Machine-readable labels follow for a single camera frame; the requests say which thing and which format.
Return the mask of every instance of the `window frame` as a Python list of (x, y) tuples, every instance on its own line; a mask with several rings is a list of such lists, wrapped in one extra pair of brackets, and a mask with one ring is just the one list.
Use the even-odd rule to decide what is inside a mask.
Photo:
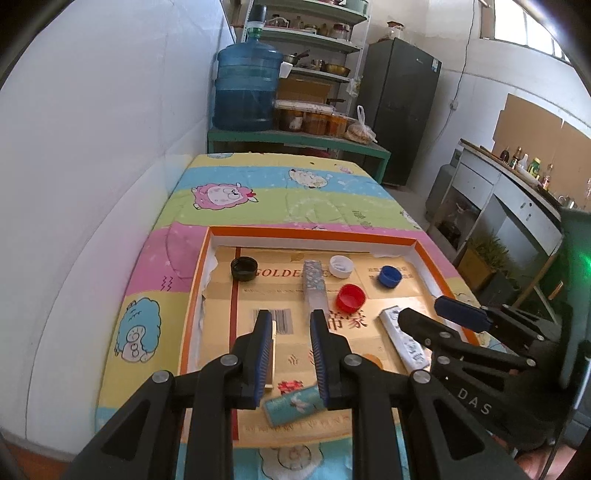
[[(551, 57), (553, 59), (559, 60), (563, 63), (566, 63), (567, 65), (572, 66), (570, 61), (568, 60), (567, 56), (564, 54), (564, 50), (562, 49), (562, 47), (560, 47), (560, 44), (556, 41), (556, 39), (554, 37), (552, 37), (552, 35), (550, 35), (550, 37), (552, 38), (552, 52), (553, 52), (552, 54), (546, 53), (545, 51), (538, 50), (537, 48), (534, 48), (534, 47), (530, 47), (527, 44), (522, 45), (521, 43), (515, 43), (512, 41), (500, 40), (498, 38), (495, 38), (495, 23), (496, 23), (495, 0), (486, 0), (486, 3), (489, 5), (489, 8), (485, 7), (484, 4), (482, 4), (482, 3), (480, 5), (480, 38), (481, 39), (498, 41), (498, 42), (502, 42), (502, 43), (507, 43), (509, 45), (517, 45), (518, 47), (523, 47), (523, 48), (527, 48), (532, 51), (536, 51), (538, 53), (541, 53), (543, 55), (546, 55), (548, 57)], [(528, 41), (528, 33), (527, 33), (528, 13), (523, 8), (521, 8), (521, 10), (523, 11), (523, 22), (524, 22), (524, 26), (525, 26), (525, 39), (526, 39), (526, 41)], [(556, 46), (558, 46), (560, 48), (560, 51), (562, 53), (561, 57), (556, 55)]]

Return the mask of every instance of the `barcode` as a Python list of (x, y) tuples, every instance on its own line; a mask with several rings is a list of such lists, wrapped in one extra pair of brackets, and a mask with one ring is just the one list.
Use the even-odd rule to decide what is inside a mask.
[[(259, 311), (255, 310), (255, 321)], [(279, 335), (292, 335), (294, 333), (290, 309), (269, 310), (269, 312), (271, 312), (271, 319), (277, 324), (277, 333)]]

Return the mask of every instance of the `bag of food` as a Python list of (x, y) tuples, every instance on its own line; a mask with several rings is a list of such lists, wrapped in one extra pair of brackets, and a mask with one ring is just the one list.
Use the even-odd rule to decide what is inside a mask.
[(370, 127), (365, 125), (365, 111), (363, 106), (357, 106), (357, 118), (358, 121), (352, 125), (345, 132), (345, 138), (352, 142), (363, 143), (369, 145), (371, 142), (375, 142), (375, 133)]

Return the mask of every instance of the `dark gray refrigerator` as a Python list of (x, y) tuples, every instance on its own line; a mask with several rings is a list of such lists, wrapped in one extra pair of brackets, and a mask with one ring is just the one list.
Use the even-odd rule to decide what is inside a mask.
[(398, 38), (369, 46), (358, 105), (378, 144), (392, 152), (383, 183), (406, 185), (440, 72), (439, 60)]

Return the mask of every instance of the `green table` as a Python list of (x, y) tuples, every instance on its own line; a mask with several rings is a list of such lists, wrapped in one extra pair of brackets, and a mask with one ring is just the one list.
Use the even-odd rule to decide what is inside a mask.
[(324, 137), (305, 133), (284, 132), (282, 130), (265, 130), (263, 132), (234, 132), (230, 130), (218, 130), (212, 128), (207, 133), (207, 153), (215, 153), (215, 142), (264, 142), (280, 143), (288, 145), (300, 145), (302, 147), (321, 147), (331, 150), (353, 152), (368, 157), (376, 157), (381, 161), (374, 180), (382, 183), (384, 172), (390, 159), (390, 152), (373, 143), (362, 145), (344, 138)]

